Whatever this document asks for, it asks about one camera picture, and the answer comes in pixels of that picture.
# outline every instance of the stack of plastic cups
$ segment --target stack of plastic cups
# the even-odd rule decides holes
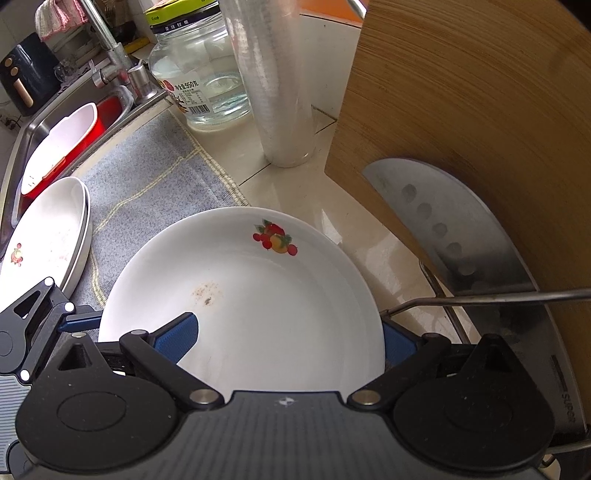
[[[295,167],[314,151],[297,0],[219,0],[267,160]]]

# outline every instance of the jar lid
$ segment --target jar lid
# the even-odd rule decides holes
[[[165,33],[186,27],[220,12],[217,0],[162,0],[146,11],[152,32]]]

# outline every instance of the glass jar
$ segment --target glass jar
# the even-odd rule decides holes
[[[180,0],[176,5],[180,3],[203,5],[202,0]],[[154,14],[154,11],[146,15],[151,15],[152,19],[165,17],[162,13]],[[153,24],[151,28],[158,44],[150,53],[148,65],[189,124],[207,128],[250,111],[217,2],[167,22]]]

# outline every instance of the gray towel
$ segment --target gray towel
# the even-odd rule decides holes
[[[154,235],[194,213],[248,204],[169,111],[117,145],[81,180],[90,191],[93,234],[72,301],[96,310],[105,307],[123,267]],[[97,335],[91,332],[94,340]]]

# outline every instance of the wooden cutting board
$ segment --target wooden cutting board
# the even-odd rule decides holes
[[[543,290],[591,286],[591,34],[556,0],[371,0],[326,173],[418,257],[362,177],[448,171],[490,207]],[[591,303],[553,306],[591,418]]]

